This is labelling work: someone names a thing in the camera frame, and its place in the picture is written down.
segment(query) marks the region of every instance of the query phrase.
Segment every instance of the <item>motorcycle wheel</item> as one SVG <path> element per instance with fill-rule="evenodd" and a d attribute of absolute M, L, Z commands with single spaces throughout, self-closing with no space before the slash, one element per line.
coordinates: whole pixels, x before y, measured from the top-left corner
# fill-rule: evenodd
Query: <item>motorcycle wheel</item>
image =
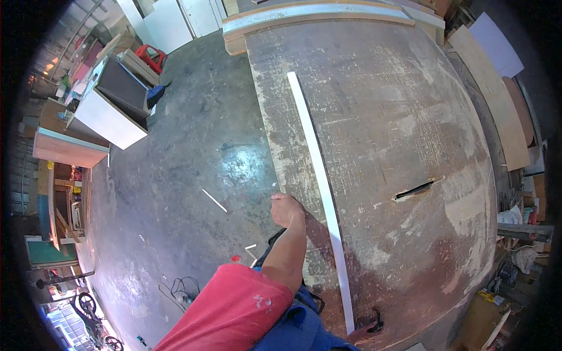
<path fill-rule="evenodd" d="M 96 302 L 90 294 L 81 293 L 80 295 L 78 295 L 78 303 L 80 304 L 80 308 L 82 309 L 82 311 L 84 311 L 85 313 L 96 312 Z"/>
<path fill-rule="evenodd" d="M 106 336 L 105 344 L 113 351 L 123 351 L 123 344 L 118 338 Z"/>

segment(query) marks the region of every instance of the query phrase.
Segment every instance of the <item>worn wooden workbench top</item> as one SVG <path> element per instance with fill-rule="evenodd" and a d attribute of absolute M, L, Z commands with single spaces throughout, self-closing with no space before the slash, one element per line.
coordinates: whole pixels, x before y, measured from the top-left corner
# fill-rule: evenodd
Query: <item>worn wooden workbench top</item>
<path fill-rule="evenodd" d="M 322 203 L 287 72 L 309 105 L 341 226 L 356 322 L 378 306 L 381 349 L 439 320 L 488 273 L 496 197 L 482 126 L 457 73 L 417 28 L 318 21 L 246 36 L 281 189 L 317 222 L 304 276 L 344 336 Z M 398 193 L 433 181 L 419 194 Z"/>

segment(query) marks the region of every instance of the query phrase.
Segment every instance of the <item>concrete floor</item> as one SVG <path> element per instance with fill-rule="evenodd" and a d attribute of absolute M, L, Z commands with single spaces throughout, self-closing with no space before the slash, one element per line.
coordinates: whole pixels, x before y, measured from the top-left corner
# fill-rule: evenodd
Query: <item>concrete floor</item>
<path fill-rule="evenodd" d="M 154 347 L 182 316 L 159 282 L 192 276 L 203 287 L 233 255 L 249 265 L 244 247 L 257 244 L 260 255 L 278 230 L 269 213 L 277 177 L 247 56 L 229 56 L 215 32 L 173 52 L 161 82 L 172 84 L 148 136 L 112 147 L 111 166 L 92 170 L 87 242 L 78 245 L 131 350 L 144 349 L 138 335 Z"/>

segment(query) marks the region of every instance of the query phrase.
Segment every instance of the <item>red plastic stool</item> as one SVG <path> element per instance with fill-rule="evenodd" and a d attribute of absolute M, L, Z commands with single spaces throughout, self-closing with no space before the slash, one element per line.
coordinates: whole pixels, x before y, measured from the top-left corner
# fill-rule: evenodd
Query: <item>red plastic stool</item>
<path fill-rule="evenodd" d="M 157 55 L 154 57 L 150 57 L 148 54 L 148 48 L 153 49 L 156 51 Z M 162 73 L 162 67 L 164 66 L 164 62 L 168 58 L 168 55 L 164 54 L 162 50 L 158 50 L 155 47 L 152 47 L 148 44 L 141 46 L 140 48 L 135 51 L 135 55 L 137 55 L 141 60 L 144 61 L 154 72 L 160 75 Z"/>

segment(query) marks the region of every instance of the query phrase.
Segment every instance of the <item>red shirt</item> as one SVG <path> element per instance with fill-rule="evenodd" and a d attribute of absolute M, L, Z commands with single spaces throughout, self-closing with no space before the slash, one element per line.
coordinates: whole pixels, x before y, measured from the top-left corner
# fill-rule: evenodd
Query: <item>red shirt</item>
<path fill-rule="evenodd" d="M 251 349 L 293 302 L 293 293 L 246 266 L 220 266 L 154 351 Z"/>

